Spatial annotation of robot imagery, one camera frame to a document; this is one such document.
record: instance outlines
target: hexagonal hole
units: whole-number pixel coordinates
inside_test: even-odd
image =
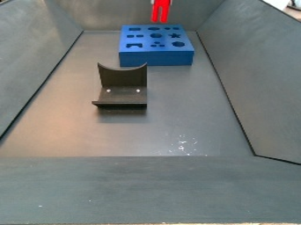
[[[158,39],[158,38],[162,37],[162,34],[160,34],[160,33],[153,33],[150,36],[152,36],[154,39]]]

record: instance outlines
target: blue foam block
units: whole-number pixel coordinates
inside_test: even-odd
[[[192,65],[195,47],[181,25],[124,25],[122,67]]]

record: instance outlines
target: dark bracket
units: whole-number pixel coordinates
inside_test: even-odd
[[[148,106],[148,63],[136,69],[112,69],[101,65],[102,91],[98,107]]]

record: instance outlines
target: bin floor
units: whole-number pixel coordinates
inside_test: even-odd
[[[120,32],[86,32],[2,140],[0,156],[253,156],[197,33],[192,66],[149,67],[148,110],[100,110],[98,62]]]

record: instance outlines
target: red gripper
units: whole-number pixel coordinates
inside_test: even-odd
[[[169,18],[172,0],[154,0],[153,2],[154,3],[153,3],[152,21],[153,22],[158,21],[161,12],[161,22],[166,23]]]

